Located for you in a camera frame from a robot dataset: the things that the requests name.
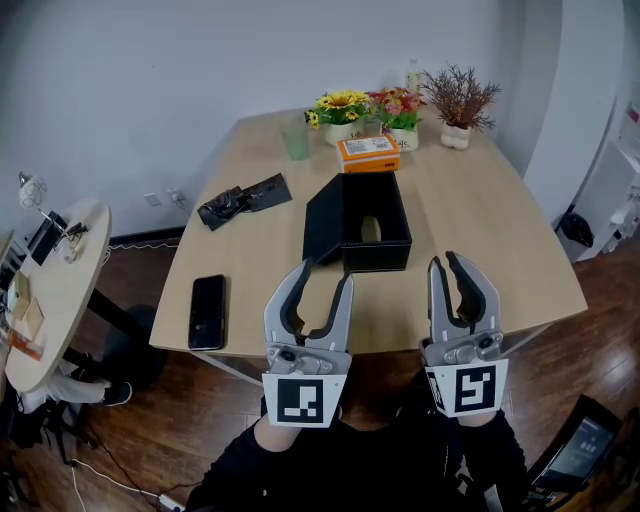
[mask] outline orange box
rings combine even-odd
[[[400,148],[391,135],[340,140],[336,145],[342,172],[397,171]]]

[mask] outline power outlet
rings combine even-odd
[[[149,203],[149,206],[160,206],[162,203],[160,202],[160,199],[158,199],[158,196],[155,194],[145,194],[144,198],[146,199],[147,203]]]
[[[179,188],[169,188],[167,189],[167,195],[172,203],[181,203],[184,201],[184,194],[182,190]]]

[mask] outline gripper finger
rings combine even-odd
[[[264,308],[264,331],[268,343],[296,345],[296,337],[304,326],[298,316],[298,304],[304,285],[311,275],[310,259],[294,268],[276,288]]]
[[[429,264],[429,320],[434,343],[469,334],[469,325],[453,313],[447,274],[437,256]]]
[[[495,286],[474,263],[458,253],[446,253],[456,276],[462,302],[458,315],[474,325],[475,332],[500,329],[500,296]]]
[[[305,343],[307,347],[336,352],[347,351],[353,287],[353,276],[345,274],[333,295],[327,324],[320,329],[313,329],[309,332]]]

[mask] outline smartphone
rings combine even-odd
[[[189,317],[189,350],[218,350],[225,342],[225,293],[223,275],[193,282]]]

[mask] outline person's arm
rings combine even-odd
[[[261,448],[270,452],[284,452],[302,431],[299,427],[274,427],[269,423],[269,413],[258,420],[253,430],[256,442]]]
[[[227,446],[202,483],[189,495],[187,511],[209,506],[255,503],[263,496],[267,476],[291,448],[300,428],[274,427],[264,415]]]
[[[524,453],[504,412],[459,418],[467,468],[482,491],[497,485],[505,511],[519,510],[527,493]]]

